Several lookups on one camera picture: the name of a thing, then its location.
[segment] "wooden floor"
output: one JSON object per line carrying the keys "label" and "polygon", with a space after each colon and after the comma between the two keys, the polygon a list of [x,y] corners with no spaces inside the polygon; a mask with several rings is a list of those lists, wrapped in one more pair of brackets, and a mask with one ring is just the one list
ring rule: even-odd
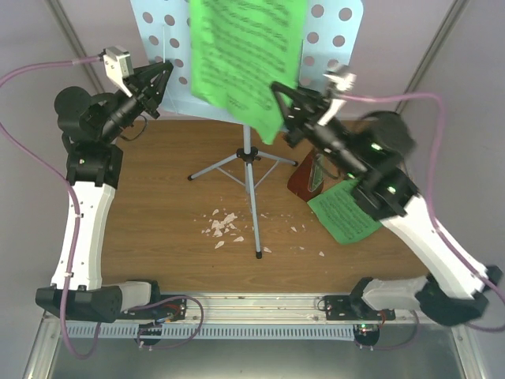
{"label": "wooden floor", "polygon": [[[281,137],[265,146],[255,133],[253,143],[265,152],[300,161],[310,149],[302,144],[291,150]],[[362,242],[340,246],[308,205],[286,188],[294,167],[285,164],[256,189],[258,213],[264,215],[261,242],[271,250],[257,260],[243,187],[219,171],[192,182],[186,179],[230,156],[241,144],[240,126],[210,121],[151,122],[138,140],[120,141],[125,155],[103,247],[106,283],[145,278],[174,292],[340,292],[350,291],[363,276],[400,279],[426,273],[385,228]],[[271,165],[267,159],[255,163],[256,180]],[[241,160],[225,169],[243,179]],[[216,209],[219,213],[212,216]],[[202,234],[211,226],[210,219],[223,220],[232,212],[238,216],[237,230],[222,238]],[[244,242],[233,242],[238,236]],[[225,244],[215,250],[220,240]]]}

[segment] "robotic arm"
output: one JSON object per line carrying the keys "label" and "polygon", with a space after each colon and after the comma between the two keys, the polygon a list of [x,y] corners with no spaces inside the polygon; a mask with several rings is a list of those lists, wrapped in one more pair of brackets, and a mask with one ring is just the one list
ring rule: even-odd
{"label": "robotic arm", "polygon": [[[447,326],[481,317],[488,288],[443,243],[433,229],[425,199],[398,168],[415,146],[406,124],[395,112],[375,111],[363,117],[371,119],[367,129],[349,131],[335,116],[345,103],[340,95],[353,87],[355,75],[340,65],[325,76],[327,88],[322,94],[278,82],[271,85],[288,129],[288,145],[293,148],[306,138],[349,178],[357,178],[351,193],[357,205],[399,236],[430,271],[412,280],[363,278],[350,295],[353,310],[357,315],[370,309],[422,310]],[[282,95],[292,100],[290,107]],[[499,268],[476,261],[440,229],[482,277],[499,281]]]}
{"label": "robotic arm", "polygon": [[66,178],[80,201],[80,233],[69,274],[66,265],[75,222],[70,201],[58,267],[50,287],[37,290],[36,303],[59,317],[65,278],[71,275],[67,319],[114,322],[124,310],[159,300],[155,281],[102,286],[103,233],[122,165],[122,150],[114,140],[141,113],[159,117],[157,108],[174,67],[160,62],[133,69],[129,52],[120,47],[110,47],[102,56],[107,76],[119,88],[116,93],[90,96],[82,88],[69,87],[54,101],[68,152]]}

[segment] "green sheet music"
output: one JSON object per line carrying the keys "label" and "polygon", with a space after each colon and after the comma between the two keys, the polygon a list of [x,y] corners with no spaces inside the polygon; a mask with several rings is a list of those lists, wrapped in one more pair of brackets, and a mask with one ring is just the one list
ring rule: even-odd
{"label": "green sheet music", "polygon": [[350,191],[356,182],[340,182],[309,201],[319,221],[343,245],[361,241],[382,226],[354,202]]}
{"label": "green sheet music", "polygon": [[271,144],[282,116],[270,84],[297,87],[307,0],[190,0],[194,96]]}

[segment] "metal frame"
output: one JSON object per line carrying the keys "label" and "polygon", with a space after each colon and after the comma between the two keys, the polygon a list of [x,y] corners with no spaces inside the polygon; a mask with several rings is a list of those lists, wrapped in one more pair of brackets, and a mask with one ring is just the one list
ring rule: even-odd
{"label": "metal frame", "polygon": [[[245,154],[250,154],[251,153],[251,128],[247,125],[243,125],[243,130],[244,130],[244,153]],[[253,174],[253,164],[252,163],[244,163],[244,182],[242,182],[240,179],[235,178],[232,174],[224,171],[221,166],[231,162],[232,160],[239,159],[237,154],[233,154],[232,156],[229,156],[223,160],[220,160],[218,163],[214,163],[209,167],[204,168],[203,170],[198,171],[195,174],[191,174],[188,179],[193,180],[198,178],[199,176],[203,174],[207,174],[208,172],[212,170],[219,170],[224,175],[228,176],[229,178],[232,178],[235,182],[238,184],[242,185],[245,187],[245,192],[249,195],[250,203],[249,203],[249,211],[252,214],[252,228],[254,230],[254,242],[256,244],[256,258],[261,258],[261,242],[260,242],[260,228],[259,228],[259,223],[258,223],[258,213],[256,210],[256,194],[255,194],[255,189],[257,186],[260,185],[260,183],[277,167],[279,163],[288,163],[292,166],[297,166],[298,162],[286,158],[281,158],[280,156],[273,156],[272,154],[268,154],[266,152],[258,152],[258,156],[262,158],[267,158],[267,159],[272,159],[275,161],[274,165],[270,168],[270,170],[267,171],[265,175],[256,183],[254,184],[254,174]]]}
{"label": "metal frame", "polygon": [[[250,293],[188,293],[202,302],[205,309],[204,331],[201,339],[234,340],[348,340],[352,341],[355,321],[326,321],[318,310],[318,301],[331,294],[250,294]],[[396,311],[396,320],[389,325],[415,323],[408,311]],[[188,302],[183,321],[168,324],[162,336],[145,338],[185,338],[200,321],[200,310]],[[420,314],[422,325],[434,325]],[[103,325],[100,339],[128,339],[137,333],[138,324],[145,320],[117,321]],[[95,324],[69,321],[67,324],[73,338],[92,338]],[[59,320],[45,316],[40,325],[24,378],[43,379],[50,377],[51,363],[58,349]],[[475,348],[473,334],[465,327],[453,328],[454,344],[467,378],[486,378],[481,357]]]}

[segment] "purple cable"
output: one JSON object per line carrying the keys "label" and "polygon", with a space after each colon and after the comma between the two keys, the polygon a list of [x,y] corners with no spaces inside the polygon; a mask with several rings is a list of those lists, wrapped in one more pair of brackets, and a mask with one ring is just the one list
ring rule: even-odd
{"label": "purple cable", "polygon": [[[478,277],[486,286],[491,288],[505,305],[505,294],[491,280],[481,276],[481,274],[479,274],[479,272],[461,255],[461,253],[459,253],[458,249],[454,245],[452,245],[452,243],[447,239],[446,235],[440,230],[438,221],[436,219],[435,208],[433,206],[435,169],[436,169],[436,161],[440,150],[440,145],[442,144],[443,131],[446,126],[446,111],[440,96],[431,92],[415,92],[415,93],[406,93],[405,95],[388,96],[388,97],[361,97],[361,96],[342,95],[341,98],[344,100],[359,101],[362,103],[396,103],[398,101],[409,99],[433,99],[436,101],[436,104],[439,108],[439,113],[437,117],[435,136],[433,138],[432,147],[430,151],[429,166],[428,166],[428,184],[427,184],[428,188],[426,189],[426,204],[428,206],[429,219],[432,222],[433,228],[435,229],[436,233],[440,236],[440,239],[442,239],[443,243],[446,244],[447,248],[463,263],[463,265],[467,269],[469,269],[470,272],[472,272],[472,274]],[[485,326],[473,325],[470,323],[466,325],[469,328],[480,330],[482,332],[505,331],[505,324],[499,327],[485,327]]]}
{"label": "purple cable", "polygon": [[[174,343],[173,345],[168,345],[168,346],[161,346],[161,347],[153,347],[150,346],[149,350],[169,350],[173,349],[174,347],[180,347],[182,345],[186,345],[188,342],[191,340],[194,340],[196,336],[198,336],[198,333],[200,333],[200,330],[202,329],[202,325],[204,324],[204,306],[202,306],[202,303],[199,302],[197,299],[187,296],[187,295],[181,295],[181,296],[172,296],[171,298],[165,298],[160,302],[155,302],[154,304],[147,304],[146,306],[136,306],[135,308],[130,309],[129,311],[132,310],[148,310],[150,308],[154,308],[155,306],[161,306],[162,304],[166,302],[172,302],[174,300],[181,300],[181,299],[187,299],[191,300],[192,302],[195,302],[198,307],[200,308],[200,323],[196,327],[195,331],[191,333],[191,336],[186,338],[185,340]],[[140,335],[142,334],[142,331],[139,329],[138,335],[137,335],[137,344],[139,345],[140,348],[142,348],[142,341],[140,341]]]}
{"label": "purple cable", "polygon": [[[32,71],[34,69],[70,67],[70,66],[75,66],[75,65],[81,65],[84,63],[98,62],[99,60],[100,60],[100,57],[95,56],[95,57],[74,59],[72,61],[39,63],[36,65],[29,65],[29,66],[21,67],[19,69],[15,69],[14,71],[12,71],[12,72],[6,74],[4,77],[0,78],[0,88],[5,83],[7,83],[7,81],[10,81],[12,78],[16,77],[17,75],[21,75],[22,73],[27,73],[28,71]],[[80,207],[79,207],[79,201],[77,200],[76,193],[74,192],[70,183],[67,182],[65,177],[62,174],[60,174],[58,172],[58,170],[56,170],[49,163],[47,163],[46,161],[44,161],[43,159],[38,157],[35,153],[31,152],[28,148],[23,146],[18,140],[16,140],[16,138],[11,136],[10,133],[7,132],[6,128],[4,127],[4,125],[1,122],[0,122],[0,133],[3,134],[3,136],[5,136],[5,138],[8,141],[10,141],[17,148],[19,148],[22,152],[28,154],[36,162],[42,164],[46,169],[48,169],[53,174],[55,174],[57,176],[57,178],[60,179],[65,184],[66,190],[69,193],[70,198],[72,199],[73,207],[76,211],[76,222],[73,227],[73,236],[72,236],[72,243],[70,244],[69,260],[67,261],[67,265],[66,265],[66,271],[72,272],[73,257],[76,252],[77,237],[79,235],[79,227],[80,227]],[[66,347],[69,349],[70,353],[73,356],[75,356],[78,359],[87,359],[93,354],[93,352],[96,349],[96,344],[98,343],[98,334],[99,334],[99,330],[100,330],[100,327],[99,327],[100,325],[99,324],[96,325],[92,349],[85,355],[78,353],[76,351],[75,347],[70,342],[69,333],[66,329],[66,300],[67,300],[67,296],[69,293],[69,287],[70,287],[70,276],[67,276],[65,278],[65,282],[63,285],[62,301],[60,303],[60,326],[62,329],[62,338],[63,338],[63,342],[65,343]]]}
{"label": "purple cable", "polygon": [[[379,347],[370,347],[370,351],[393,351],[393,350],[398,350],[398,349],[403,349],[404,347],[408,347],[410,345],[413,345],[417,339],[419,338],[419,331],[421,330],[421,323],[419,322],[419,316],[417,315],[417,312],[415,310],[410,311],[414,318],[416,319],[416,329],[413,332],[413,335],[404,343],[400,343],[399,345],[394,345],[394,346],[379,346]],[[364,347],[364,345],[358,343],[356,340],[354,340],[354,343],[356,346],[358,346],[360,349]]]}

